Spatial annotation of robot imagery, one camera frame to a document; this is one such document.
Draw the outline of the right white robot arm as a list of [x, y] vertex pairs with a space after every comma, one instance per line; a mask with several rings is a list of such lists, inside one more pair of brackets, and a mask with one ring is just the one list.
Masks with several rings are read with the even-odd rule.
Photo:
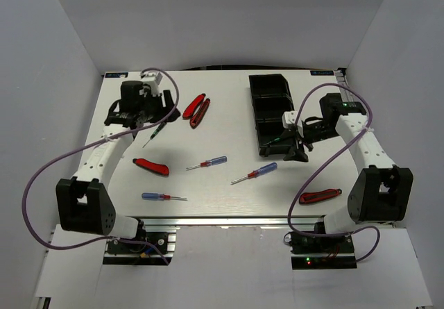
[[320, 117], [300, 120], [297, 111], [282, 115], [284, 139], [293, 140], [285, 160], [306, 162], [306, 150], [332, 137], [344, 141], [358, 172], [344, 207], [324, 216], [323, 229], [313, 235], [314, 246], [330, 252], [339, 243], [337, 233], [351, 233], [374, 223], [404, 219], [413, 173], [398, 167], [382, 148], [370, 128], [370, 112], [358, 101], [343, 101], [339, 93], [328, 93], [319, 101]]

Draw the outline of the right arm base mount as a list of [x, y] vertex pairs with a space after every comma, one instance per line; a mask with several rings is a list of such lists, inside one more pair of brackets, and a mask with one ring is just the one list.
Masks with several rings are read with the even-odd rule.
[[283, 242], [291, 249], [292, 270], [357, 268], [350, 237], [305, 237], [288, 232]]

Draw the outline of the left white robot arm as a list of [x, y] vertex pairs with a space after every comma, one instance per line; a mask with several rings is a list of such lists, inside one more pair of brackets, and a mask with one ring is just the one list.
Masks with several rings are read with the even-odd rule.
[[138, 81], [124, 81], [120, 98], [109, 108], [101, 134], [103, 143], [93, 148], [87, 161], [70, 179], [61, 179], [55, 192], [63, 230], [123, 238], [133, 253], [146, 246], [138, 219], [120, 215], [108, 194], [110, 179], [135, 129], [179, 115], [170, 91], [159, 91], [161, 76], [151, 72]]

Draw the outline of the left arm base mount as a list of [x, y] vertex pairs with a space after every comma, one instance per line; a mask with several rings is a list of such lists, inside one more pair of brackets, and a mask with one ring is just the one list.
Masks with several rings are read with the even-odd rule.
[[167, 266], [176, 247], [176, 228], [147, 227], [143, 244], [108, 241], [103, 254], [104, 265]]

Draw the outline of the green black precision screwdriver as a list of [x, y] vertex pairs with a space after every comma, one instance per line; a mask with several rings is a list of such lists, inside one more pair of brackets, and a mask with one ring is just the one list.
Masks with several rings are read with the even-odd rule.
[[285, 130], [280, 136], [272, 139], [271, 141], [264, 144], [264, 146], [270, 146], [281, 141], [290, 140], [294, 138], [294, 132], [290, 130]]

